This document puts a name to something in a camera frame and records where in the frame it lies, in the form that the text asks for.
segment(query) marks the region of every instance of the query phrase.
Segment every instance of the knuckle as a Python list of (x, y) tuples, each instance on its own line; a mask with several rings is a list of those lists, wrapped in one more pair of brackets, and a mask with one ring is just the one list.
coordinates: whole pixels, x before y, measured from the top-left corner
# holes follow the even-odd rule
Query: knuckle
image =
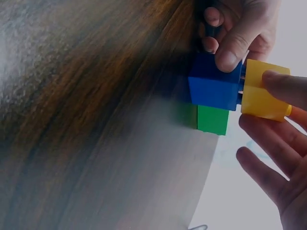
[(241, 55), (247, 51), (250, 42), (241, 34), (234, 34), (231, 40), (233, 53), (237, 58), (242, 58)]

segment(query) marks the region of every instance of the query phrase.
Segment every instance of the wooden table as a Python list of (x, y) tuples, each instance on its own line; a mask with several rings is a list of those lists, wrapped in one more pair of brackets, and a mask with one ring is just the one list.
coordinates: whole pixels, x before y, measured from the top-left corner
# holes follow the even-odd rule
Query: wooden table
[(217, 142), (189, 103), (194, 8), (1, 1), (0, 229), (187, 229)]

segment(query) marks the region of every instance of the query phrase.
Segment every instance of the palm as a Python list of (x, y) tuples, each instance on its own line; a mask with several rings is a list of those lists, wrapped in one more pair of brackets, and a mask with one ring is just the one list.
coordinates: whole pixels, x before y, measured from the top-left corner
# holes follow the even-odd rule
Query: palm
[[(307, 127), (306, 117), (307, 112), (295, 107), (290, 115), (290, 119), (301, 127)], [(289, 180), (246, 148), (237, 154), (243, 169), (277, 205), (284, 230), (306, 229), (307, 136), (289, 122), (278, 123), (249, 115), (241, 116), (240, 126), (268, 153)]]

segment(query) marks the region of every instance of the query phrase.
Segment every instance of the person's hand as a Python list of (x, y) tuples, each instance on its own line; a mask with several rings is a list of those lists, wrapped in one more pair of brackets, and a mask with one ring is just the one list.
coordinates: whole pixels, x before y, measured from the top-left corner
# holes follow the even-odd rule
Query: person's hand
[[(262, 80), (274, 97), (295, 106), (289, 118), (307, 131), (307, 78), (267, 71)], [(284, 230), (307, 229), (307, 136), (287, 121), (242, 115), (239, 124), (288, 180), (245, 147), (237, 152), (239, 163), (277, 205)]]
[(231, 72), (245, 57), (265, 61), (275, 43), (280, 0), (217, 0), (204, 12), (206, 22), (222, 26), (219, 34), (203, 40), (216, 53), (217, 67)]

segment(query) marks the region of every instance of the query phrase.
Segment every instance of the toy building block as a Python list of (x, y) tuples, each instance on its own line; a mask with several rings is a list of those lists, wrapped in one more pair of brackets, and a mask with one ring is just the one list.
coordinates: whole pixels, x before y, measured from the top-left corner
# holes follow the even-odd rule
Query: toy building block
[(197, 54), (188, 77), (191, 100), (198, 105), (198, 129), (224, 135), (228, 113), (241, 104), (241, 113), (284, 121), (290, 115), (291, 106), (270, 95), (262, 85), (262, 75), (266, 70), (290, 74), (284, 67), (261, 61), (242, 62), (231, 73), (219, 71), (214, 55)]
[(231, 73), (221, 72), (213, 54), (197, 54), (188, 77), (192, 103), (235, 111), (241, 69), (242, 63)]
[(274, 98), (263, 88), (262, 75), (269, 69), (290, 75), (288, 68), (251, 59), (247, 60), (241, 113), (284, 121), (284, 117), (290, 115), (292, 107)]
[(225, 135), (229, 111), (207, 106), (198, 106), (197, 129), (203, 132)]

